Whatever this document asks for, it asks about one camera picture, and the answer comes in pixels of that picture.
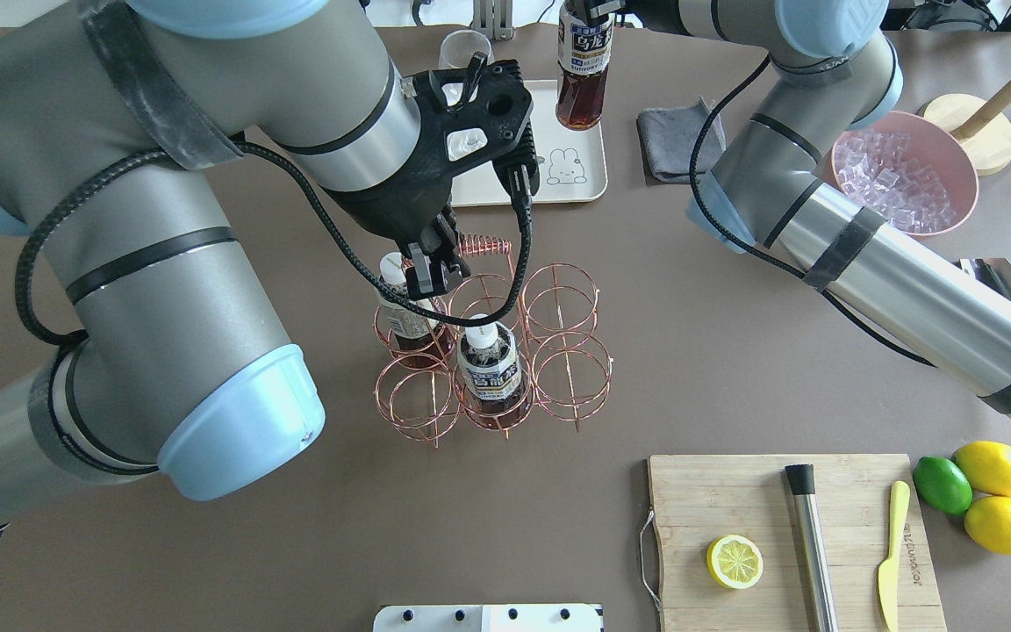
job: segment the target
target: bottle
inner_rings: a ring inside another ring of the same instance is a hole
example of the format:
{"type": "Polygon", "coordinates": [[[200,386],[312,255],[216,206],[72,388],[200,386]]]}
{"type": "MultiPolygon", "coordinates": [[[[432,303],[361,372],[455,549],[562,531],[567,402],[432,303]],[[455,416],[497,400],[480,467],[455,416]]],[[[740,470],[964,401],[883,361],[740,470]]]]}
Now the bottle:
{"type": "Polygon", "coordinates": [[[561,5],[561,27],[557,36],[561,81],[556,118],[567,128],[588,129],[599,123],[614,24],[615,16],[607,15],[603,23],[587,25],[573,15],[569,3],[561,5]]]}
{"type": "MultiPolygon", "coordinates": [[[[381,280],[396,293],[408,295],[408,283],[404,280],[404,268],[401,266],[403,257],[398,252],[389,252],[381,259],[381,280]]],[[[445,361],[450,350],[455,347],[455,339],[445,324],[418,315],[406,310],[401,305],[389,302],[376,292],[376,298],[381,303],[381,313],[389,322],[389,331],[396,339],[396,347],[401,351],[426,353],[445,361]]],[[[416,301],[425,309],[433,309],[429,299],[416,301]]],[[[400,364],[412,369],[427,369],[435,364],[424,356],[408,356],[400,364]]]]}
{"type": "MultiPolygon", "coordinates": [[[[481,319],[485,313],[477,313],[481,319]]],[[[522,371],[514,332],[500,323],[467,328],[458,343],[458,365],[472,396],[474,422],[486,429],[508,429],[529,413],[529,381],[522,371]]]]}

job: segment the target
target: table surface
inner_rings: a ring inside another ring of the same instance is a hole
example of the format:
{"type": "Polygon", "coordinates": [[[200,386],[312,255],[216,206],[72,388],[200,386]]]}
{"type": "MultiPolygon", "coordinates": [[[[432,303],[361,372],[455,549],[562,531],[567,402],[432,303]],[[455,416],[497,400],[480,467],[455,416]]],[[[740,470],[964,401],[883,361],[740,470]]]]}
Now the table surface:
{"type": "MultiPolygon", "coordinates": [[[[382,32],[404,75],[449,28],[382,32]]],[[[990,96],[1011,77],[1006,33],[899,32],[899,109],[946,92],[990,96]]],[[[554,77],[555,28],[498,43],[526,77],[554,77]]],[[[0,629],[369,629],[384,604],[588,602],[607,629],[657,620],[639,579],[646,459],[657,453],[898,452],[1011,443],[1011,421],[949,376],[880,347],[806,285],[734,256],[684,218],[690,191],[645,175],[635,115],[722,99],[761,60],[730,43],[618,33],[603,119],[610,187],[536,209],[533,264],[581,265],[602,288],[598,335],[615,357],[605,409],[576,433],[535,414],[509,441],[455,429],[439,449],[376,413],[385,363],[373,291],[296,188],[253,161],[209,173],[329,412],[319,441],[265,479],[207,504],[163,476],[89,490],[17,516],[0,545],[0,629]]],[[[729,133],[762,77],[725,113],[729,133]]],[[[1011,107],[1007,110],[1011,119],[1011,107]]],[[[389,245],[337,219],[366,261],[389,245]]],[[[513,237],[504,209],[464,209],[467,232],[513,237]]],[[[16,323],[20,241],[0,237],[0,388],[51,356],[16,323]]],[[[982,181],[975,214],[927,246],[1011,260],[1011,164],[982,181]]],[[[38,308],[72,325],[42,268],[38,308]]],[[[1011,557],[926,512],[951,629],[1011,629],[1011,557]]]]}

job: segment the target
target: yellow knife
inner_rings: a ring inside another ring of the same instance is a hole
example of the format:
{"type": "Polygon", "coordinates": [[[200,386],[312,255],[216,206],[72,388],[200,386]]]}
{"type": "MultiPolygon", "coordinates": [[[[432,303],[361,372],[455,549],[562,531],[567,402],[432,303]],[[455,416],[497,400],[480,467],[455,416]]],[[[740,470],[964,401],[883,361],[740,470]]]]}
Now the yellow knife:
{"type": "Polygon", "coordinates": [[[892,500],[888,506],[888,559],[880,562],[880,567],[876,568],[880,611],[884,614],[884,623],[892,632],[900,632],[900,615],[895,609],[895,589],[900,579],[900,540],[903,536],[903,524],[908,520],[910,502],[911,488],[908,484],[903,480],[892,483],[892,500]]]}

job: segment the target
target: wooden cutting board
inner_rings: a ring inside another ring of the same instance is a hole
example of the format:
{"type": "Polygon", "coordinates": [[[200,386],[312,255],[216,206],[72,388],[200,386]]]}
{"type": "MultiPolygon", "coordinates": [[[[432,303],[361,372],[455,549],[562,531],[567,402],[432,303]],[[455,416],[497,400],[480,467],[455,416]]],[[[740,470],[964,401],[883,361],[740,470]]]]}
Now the wooden cutting board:
{"type": "MultiPolygon", "coordinates": [[[[813,629],[806,559],[795,536],[794,501],[783,468],[813,463],[823,541],[842,631],[886,631],[876,567],[888,555],[891,483],[912,484],[907,455],[651,456],[650,499],[661,573],[662,632],[813,629]],[[727,533],[762,552],[762,578],[733,591],[706,568],[708,547],[727,533]]],[[[901,632],[944,631],[919,499],[900,549],[901,632]]]]}

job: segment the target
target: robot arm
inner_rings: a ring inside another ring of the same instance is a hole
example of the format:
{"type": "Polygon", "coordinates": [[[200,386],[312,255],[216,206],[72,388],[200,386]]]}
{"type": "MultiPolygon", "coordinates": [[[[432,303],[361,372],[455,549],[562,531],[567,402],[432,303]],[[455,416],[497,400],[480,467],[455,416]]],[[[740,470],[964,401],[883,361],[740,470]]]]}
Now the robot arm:
{"type": "Polygon", "coordinates": [[[0,391],[0,528],[54,495],[157,470],[216,499],[321,431],[302,353],[196,171],[240,156],[237,132],[260,125],[396,241],[421,296],[465,272],[452,177],[490,160],[502,177],[536,176],[516,62],[475,64],[477,97],[448,105],[442,84],[469,73],[400,77],[356,0],[128,4],[136,16],[79,0],[0,39],[1,233],[29,234],[143,150],[181,164],[97,188],[44,245],[88,339],[0,391]],[[446,133],[469,127],[486,147],[447,160],[446,133]]]}
{"type": "MultiPolygon", "coordinates": [[[[600,3],[581,11],[614,10],[600,3]]],[[[769,52],[778,84],[702,179],[708,209],[749,248],[851,305],[1011,417],[1011,302],[814,176],[845,128],[895,105],[884,0],[629,0],[647,27],[769,52]]],[[[691,203],[690,218],[720,233],[691,203]]]]}

